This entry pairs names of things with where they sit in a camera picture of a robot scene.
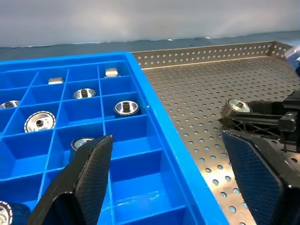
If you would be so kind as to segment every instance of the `gray surface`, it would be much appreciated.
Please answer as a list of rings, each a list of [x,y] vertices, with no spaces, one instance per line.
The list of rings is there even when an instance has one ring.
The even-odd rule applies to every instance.
[[[300,31],[254,34],[217,39],[193,38],[160,41],[109,42],[100,44],[52,45],[40,47],[0,48],[0,60],[34,59],[52,56],[91,54],[104,52],[140,52],[161,49],[189,48],[211,45],[229,45],[250,42],[279,41],[300,45]]]

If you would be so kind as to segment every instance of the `perforated metal sheet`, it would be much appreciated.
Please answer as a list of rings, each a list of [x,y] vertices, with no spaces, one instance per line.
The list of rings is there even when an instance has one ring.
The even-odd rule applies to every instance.
[[[162,67],[163,65],[159,64],[161,67],[156,68],[149,68],[149,64],[151,65],[151,59],[157,55],[161,57],[161,51],[135,53],[231,225],[251,225],[255,222],[235,182],[227,151],[221,139],[218,119],[225,100],[228,98],[243,101],[282,100],[293,90],[300,88],[299,78],[282,60],[284,50],[290,46],[277,42],[268,45],[269,43],[252,43],[239,47],[221,46],[222,51],[242,48],[245,52],[239,52],[240,58],[248,55],[250,46],[252,48],[265,46],[269,48],[264,50],[265,56],[190,62],[191,64],[185,65],[178,65],[176,61],[175,65],[169,63],[168,66]],[[192,55],[192,52],[214,52],[219,51],[219,48],[220,46],[211,49],[205,47],[205,50],[204,48],[163,50],[163,55],[172,57],[175,53],[177,55],[184,53],[187,56],[187,53]],[[273,54],[274,57],[266,56],[268,54]]]

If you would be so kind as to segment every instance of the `metal cap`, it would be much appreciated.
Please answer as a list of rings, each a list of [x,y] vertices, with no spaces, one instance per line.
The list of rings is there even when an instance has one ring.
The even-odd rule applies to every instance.
[[[91,98],[96,95],[96,91],[89,88],[80,89],[75,91],[73,94],[73,98],[81,99],[81,98]]]
[[[53,129],[56,120],[51,112],[40,111],[32,114],[25,122],[25,132]]]
[[[81,138],[75,139],[72,141],[71,147],[72,147],[72,149],[77,151],[83,144],[85,144],[86,142],[89,142],[93,139],[94,138],[92,138],[92,137],[81,137]]]
[[[229,99],[226,101],[224,109],[221,112],[221,118],[224,118],[229,115],[233,115],[236,112],[239,113],[250,113],[252,109],[248,106],[247,103],[239,101],[237,99]]]
[[[89,142],[91,140],[93,140],[94,138],[92,137],[81,137],[78,139],[75,139],[71,142],[71,151],[70,151],[70,156],[69,156],[69,162],[71,162],[74,159],[74,156],[77,152],[77,150],[86,142]]]
[[[17,107],[19,104],[20,104],[19,100],[12,100],[12,101],[8,101],[8,102],[1,104],[0,108],[2,108],[2,109],[14,108],[14,107]]]
[[[11,225],[13,222],[12,211],[7,202],[0,201],[0,224]]]
[[[121,101],[115,105],[114,111],[118,115],[129,116],[139,111],[139,105],[134,101]]]
[[[240,112],[240,113],[251,112],[250,107],[246,103],[239,101],[237,99],[229,99],[228,104],[236,112]]]

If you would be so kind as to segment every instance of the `blue object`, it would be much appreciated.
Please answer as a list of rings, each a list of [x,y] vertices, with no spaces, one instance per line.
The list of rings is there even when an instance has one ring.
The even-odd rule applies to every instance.
[[[104,78],[106,68],[120,76]],[[99,225],[226,225],[217,201],[134,56],[126,52],[0,63],[0,199],[32,210],[68,164],[72,140],[114,135]],[[48,85],[49,78],[65,83]],[[73,92],[95,89],[92,98]],[[133,100],[139,115],[116,119],[114,105]],[[52,130],[24,132],[37,111],[56,117]]]

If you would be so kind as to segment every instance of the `perforated metal tray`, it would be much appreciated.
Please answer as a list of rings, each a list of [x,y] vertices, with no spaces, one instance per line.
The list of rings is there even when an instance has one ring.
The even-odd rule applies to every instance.
[[[218,122],[228,98],[282,100],[300,88],[279,42],[134,52],[186,148],[232,225],[255,224]]]

